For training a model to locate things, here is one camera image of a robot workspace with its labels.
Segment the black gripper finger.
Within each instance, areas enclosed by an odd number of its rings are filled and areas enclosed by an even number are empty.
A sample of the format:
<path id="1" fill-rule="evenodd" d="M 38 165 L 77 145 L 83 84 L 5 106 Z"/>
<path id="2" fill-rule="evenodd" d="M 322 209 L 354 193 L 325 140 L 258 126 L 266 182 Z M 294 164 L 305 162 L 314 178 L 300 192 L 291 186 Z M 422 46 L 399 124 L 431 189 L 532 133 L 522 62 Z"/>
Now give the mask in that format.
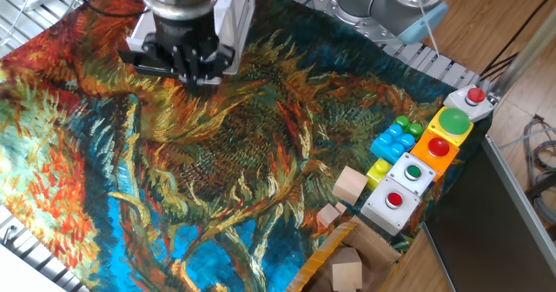
<path id="1" fill-rule="evenodd" d="M 149 59 L 148 69 L 157 76 L 174 78 L 183 83 L 189 80 L 188 60 L 180 47 L 164 47 L 158 42 L 155 33 L 148 33 L 143 40 L 142 50 Z"/>
<path id="2" fill-rule="evenodd" d="M 219 85 L 223 73 L 231 67 L 235 58 L 235 49 L 226 44 L 219 44 L 211 55 L 198 63 L 198 74 L 195 76 L 197 85 Z"/>

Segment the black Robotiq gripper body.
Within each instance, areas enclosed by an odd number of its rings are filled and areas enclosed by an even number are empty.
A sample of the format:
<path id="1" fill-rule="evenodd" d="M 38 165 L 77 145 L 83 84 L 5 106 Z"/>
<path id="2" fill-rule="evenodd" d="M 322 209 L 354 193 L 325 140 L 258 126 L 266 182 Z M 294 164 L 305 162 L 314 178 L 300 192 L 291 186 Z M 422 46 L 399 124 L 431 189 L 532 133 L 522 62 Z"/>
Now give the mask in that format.
<path id="1" fill-rule="evenodd" d="M 171 20 L 154 15 L 156 38 L 164 47 L 191 48 L 207 58 L 218 46 L 213 15 L 203 15 L 190 20 Z"/>

